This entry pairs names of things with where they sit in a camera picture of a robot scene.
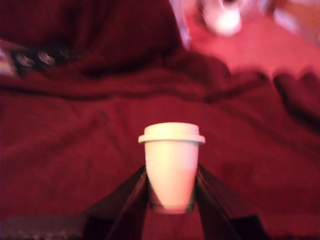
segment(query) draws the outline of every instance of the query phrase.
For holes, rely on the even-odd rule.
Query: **buttons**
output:
[[[55,59],[53,57],[50,57],[48,55],[48,53],[46,53],[45,51],[40,51],[38,52],[38,58],[45,64],[48,65],[54,65],[55,64]]]

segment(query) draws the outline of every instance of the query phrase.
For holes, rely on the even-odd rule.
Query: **paper cup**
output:
[[[145,147],[150,208],[166,214],[192,210],[199,145],[206,142],[199,135],[199,127],[181,122],[158,123],[146,127],[138,142]]]

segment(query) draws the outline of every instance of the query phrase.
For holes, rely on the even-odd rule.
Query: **red surface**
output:
[[[287,111],[262,73],[231,74],[185,51],[167,1],[4,0],[0,15],[3,39],[88,52],[45,73],[1,77],[1,219],[82,212],[144,164],[144,128],[172,121],[199,125],[199,162],[261,210],[270,234],[319,232],[317,106],[302,123],[300,100]],[[314,102],[315,89],[295,94]],[[202,238],[196,211],[147,213],[143,239]]]

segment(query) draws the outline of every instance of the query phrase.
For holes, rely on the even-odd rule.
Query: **red fabric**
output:
[[[2,0],[0,16],[3,39],[87,53],[1,77],[1,219],[82,212],[144,164],[146,126],[187,122],[206,137],[199,162],[271,235],[316,234],[319,134],[262,73],[185,51],[167,0]],[[203,239],[200,217],[148,211],[143,239]]]

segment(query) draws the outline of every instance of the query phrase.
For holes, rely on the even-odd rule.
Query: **wrinkled fabric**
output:
[[[1,219],[81,213],[144,164],[146,126],[187,122],[206,137],[199,163],[260,209],[270,235],[317,233],[316,87],[287,74],[274,87],[261,72],[231,73],[186,51],[166,0],[2,0],[0,16],[2,39],[85,52],[46,72],[1,76]],[[148,211],[143,239],[203,239],[199,213]]]

